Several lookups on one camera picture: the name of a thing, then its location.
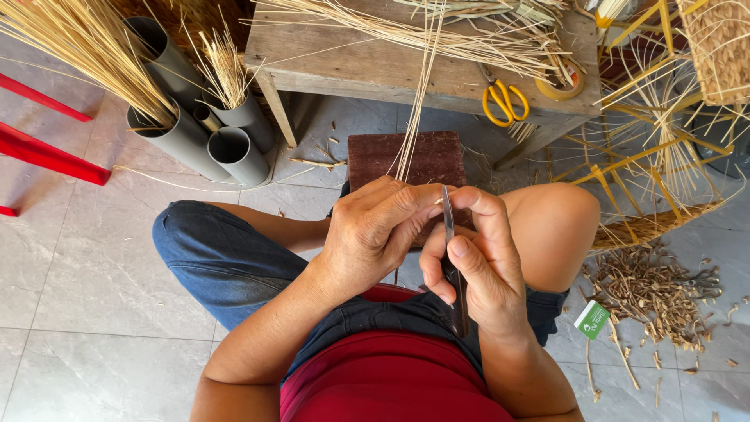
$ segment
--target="gray pvc pipe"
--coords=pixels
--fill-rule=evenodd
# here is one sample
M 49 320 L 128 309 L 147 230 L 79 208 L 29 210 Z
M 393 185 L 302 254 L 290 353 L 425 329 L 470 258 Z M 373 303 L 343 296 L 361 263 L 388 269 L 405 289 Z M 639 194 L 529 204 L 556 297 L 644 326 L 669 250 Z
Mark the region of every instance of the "gray pvc pipe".
M 206 151 L 209 135 L 181 105 L 177 104 L 177 108 L 177 123 L 170 130 L 151 129 L 135 133 L 207 179 L 215 182 L 228 179 L 230 174 L 212 160 Z M 131 128 L 153 127 L 149 119 L 132 107 L 127 109 L 127 117 L 127 125 Z
M 154 61 L 143 64 L 156 85 L 192 113 L 200 106 L 196 101 L 200 99 L 204 81 L 200 72 L 156 20 L 150 17 L 129 17 L 123 22 L 145 41 L 156 56 Z
M 274 130 L 263 115 L 258 102 L 255 101 L 250 90 L 247 91 L 246 99 L 242 105 L 227 110 L 224 103 L 216 95 L 213 95 L 209 89 L 215 88 L 211 84 L 211 81 L 206 81 L 202 92 L 203 102 L 211 106 L 216 116 L 225 125 L 235 126 L 245 131 L 261 154 L 271 151 L 271 148 L 276 144 Z
M 226 126 L 214 132 L 208 154 L 243 185 L 258 185 L 269 176 L 269 163 L 240 128 Z
M 221 120 L 219 120 L 219 118 L 211 111 L 209 106 L 198 106 L 193 110 L 193 118 L 210 134 L 221 129 L 221 126 L 224 126 Z

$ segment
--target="fingernail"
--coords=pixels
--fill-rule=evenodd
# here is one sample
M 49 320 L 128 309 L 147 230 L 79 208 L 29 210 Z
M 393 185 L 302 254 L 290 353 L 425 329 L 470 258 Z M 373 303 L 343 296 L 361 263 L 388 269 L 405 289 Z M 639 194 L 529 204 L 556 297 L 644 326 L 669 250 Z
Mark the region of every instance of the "fingernail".
M 427 215 L 427 217 L 429 217 L 429 218 L 437 217 L 442 212 L 443 212 L 442 206 L 436 207 L 435 209 L 433 209 L 432 211 L 430 211 L 430 213 Z
M 461 258 L 469 251 L 469 245 L 467 245 L 465 239 L 461 239 L 459 237 L 453 242 L 453 244 L 451 244 L 451 250 L 453 251 L 454 255 Z

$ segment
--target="yellow scissors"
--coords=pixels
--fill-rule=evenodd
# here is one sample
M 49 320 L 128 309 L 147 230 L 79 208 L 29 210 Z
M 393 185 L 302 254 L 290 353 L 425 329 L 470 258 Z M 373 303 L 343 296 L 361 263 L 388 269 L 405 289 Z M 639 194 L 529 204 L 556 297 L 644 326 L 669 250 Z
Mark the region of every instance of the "yellow scissors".
M 492 121 L 492 123 L 507 128 L 511 124 L 513 124 L 514 121 L 521 121 L 525 120 L 529 116 L 529 102 L 526 101 L 526 97 L 524 94 L 521 94 L 521 91 L 519 91 L 515 86 L 510 85 L 508 88 L 510 88 L 511 91 L 513 91 L 516 96 L 518 96 L 523 103 L 523 115 L 519 116 L 513 111 L 513 105 L 511 104 L 510 96 L 508 95 L 508 90 L 505 88 L 505 85 L 503 85 L 500 80 L 496 79 L 495 76 L 492 74 L 492 71 L 490 68 L 482 62 L 477 62 L 477 65 L 479 65 L 479 70 L 481 70 L 481 74 L 484 75 L 484 77 L 487 78 L 487 81 L 490 83 L 489 87 L 487 87 L 484 90 L 484 93 L 481 95 L 481 108 L 484 109 L 484 114 L 487 115 L 487 117 Z M 502 100 L 500 97 L 497 96 L 497 92 L 495 91 L 495 86 L 500 88 L 500 91 L 502 92 Z M 487 100 L 489 99 L 489 96 L 492 95 L 492 99 L 495 100 L 497 105 L 500 106 L 500 109 L 505 113 L 505 116 L 507 117 L 508 121 L 503 122 L 502 120 L 498 120 L 495 116 L 492 115 L 492 112 L 490 112 L 490 108 L 487 107 Z

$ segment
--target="red chair leg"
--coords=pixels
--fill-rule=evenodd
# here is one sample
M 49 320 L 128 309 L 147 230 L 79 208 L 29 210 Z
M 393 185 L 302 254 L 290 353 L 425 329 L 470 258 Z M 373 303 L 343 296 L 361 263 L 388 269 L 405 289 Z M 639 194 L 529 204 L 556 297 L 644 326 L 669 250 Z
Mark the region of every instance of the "red chair leg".
M 112 175 L 107 169 L 47 145 L 3 122 L 0 122 L 0 153 L 99 186 L 104 186 Z
M 81 122 L 88 122 L 92 119 L 91 117 L 68 107 L 67 105 L 61 103 L 60 101 L 47 97 L 45 94 L 42 94 L 36 89 L 31 89 L 27 87 L 26 85 L 22 84 L 21 82 L 18 82 L 17 80 L 13 80 L 3 74 L 0 74 L 0 87 L 5 88 L 8 91 L 15 92 L 18 95 L 28 98 L 29 100 L 36 101 L 45 107 L 49 107 L 53 110 L 59 111 L 60 113 L 63 113 L 66 116 L 70 116 L 74 118 L 75 120 L 80 120 Z
M 13 208 L 7 206 L 0 206 L 0 216 L 17 217 L 18 213 Z

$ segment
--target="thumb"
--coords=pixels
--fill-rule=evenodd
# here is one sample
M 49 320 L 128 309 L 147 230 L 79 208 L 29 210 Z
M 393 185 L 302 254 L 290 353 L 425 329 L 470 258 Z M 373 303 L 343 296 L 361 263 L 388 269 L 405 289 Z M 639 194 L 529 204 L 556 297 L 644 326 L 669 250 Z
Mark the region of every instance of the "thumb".
M 497 286 L 498 277 L 485 256 L 466 237 L 456 236 L 448 244 L 448 257 L 477 293 Z

